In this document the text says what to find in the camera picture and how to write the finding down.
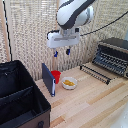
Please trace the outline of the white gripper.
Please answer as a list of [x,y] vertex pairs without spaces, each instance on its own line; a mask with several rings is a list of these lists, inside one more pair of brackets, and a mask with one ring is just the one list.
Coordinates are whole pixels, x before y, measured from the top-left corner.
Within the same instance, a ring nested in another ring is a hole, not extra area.
[[[76,45],[79,42],[80,34],[78,28],[68,30],[52,30],[47,33],[47,46],[49,48],[58,48],[64,46]],[[70,55],[71,47],[66,49],[66,55]],[[54,57],[58,57],[58,51],[54,49]]]

